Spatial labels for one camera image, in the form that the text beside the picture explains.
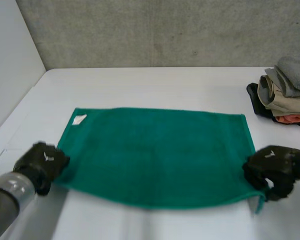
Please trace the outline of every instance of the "concrete wall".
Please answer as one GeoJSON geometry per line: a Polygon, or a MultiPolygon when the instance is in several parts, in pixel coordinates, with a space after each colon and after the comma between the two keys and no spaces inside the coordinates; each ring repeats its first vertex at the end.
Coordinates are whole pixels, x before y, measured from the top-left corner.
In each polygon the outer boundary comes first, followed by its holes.
{"type": "Polygon", "coordinates": [[[46,72],[14,0],[0,0],[0,125],[46,72]]]}
{"type": "Polygon", "coordinates": [[[300,55],[300,1],[17,3],[47,69],[263,67],[300,55]]]}

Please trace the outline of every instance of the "white wall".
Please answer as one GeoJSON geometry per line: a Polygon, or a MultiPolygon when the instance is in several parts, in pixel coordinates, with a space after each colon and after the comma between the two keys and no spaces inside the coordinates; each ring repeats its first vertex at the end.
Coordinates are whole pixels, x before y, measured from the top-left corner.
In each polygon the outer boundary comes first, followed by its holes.
{"type": "Polygon", "coordinates": [[[46,72],[14,0],[0,0],[0,125],[46,72]]]}

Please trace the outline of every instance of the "white logo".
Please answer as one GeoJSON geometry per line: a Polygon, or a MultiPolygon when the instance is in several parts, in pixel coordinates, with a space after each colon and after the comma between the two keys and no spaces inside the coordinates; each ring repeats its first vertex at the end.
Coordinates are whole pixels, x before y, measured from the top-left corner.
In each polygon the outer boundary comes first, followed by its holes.
{"type": "Polygon", "coordinates": [[[271,153],[270,153],[269,155],[265,155],[264,157],[265,157],[265,158],[270,158],[270,157],[272,157],[272,156],[275,156],[274,151],[271,151],[271,153]]]}
{"type": "Polygon", "coordinates": [[[47,156],[46,152],[44,152],[43,155],[44,155],[44,158],[46,161],[54,161],[55,160],[55,158],[53,156],[47,156]]]}

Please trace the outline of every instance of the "white table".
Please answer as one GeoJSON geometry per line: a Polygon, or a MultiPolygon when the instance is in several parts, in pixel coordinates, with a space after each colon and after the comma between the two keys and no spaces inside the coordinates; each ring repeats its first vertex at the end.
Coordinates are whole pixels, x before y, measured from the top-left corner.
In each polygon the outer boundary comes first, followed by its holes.
{"type": "MultiPolygon", "coordinates": [[[[245,114],[256,149],[300,149],[300,127],[255,116],[246,92],[263,67],[54,69],[44,74],[0,128],[0,174],[32,143],[57,144],[75,107],[143,107],[245,114]]],[[[258,216],[247,201],[197,210],[142,210],[54,186],[4,240],[300,240],[300,182],[258,216]]]]}

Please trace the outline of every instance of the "towel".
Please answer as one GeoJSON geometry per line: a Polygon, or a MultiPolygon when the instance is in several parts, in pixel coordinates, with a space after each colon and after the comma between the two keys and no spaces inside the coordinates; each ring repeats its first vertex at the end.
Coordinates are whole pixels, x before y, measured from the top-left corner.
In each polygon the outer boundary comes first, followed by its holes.
{"type": "Polygon", "coordinates": [[[244,178],[255,152],[244,115],[114,108],[73,112],[58,148],[69,189],[148,209],[191,209],[264,196],[244,178]]]}
{"type": "Polygon", "coordinates": [[[300,123],[300,115],[276,116],[275,119],[284,124],[300,123]]]}
{"type": "Polygon", "coordinates": [[[300,97],[284,97],[267,75],[260,77],[257,93],[265,108],[274,110],[275,117],[300,115],[300,97]]]}

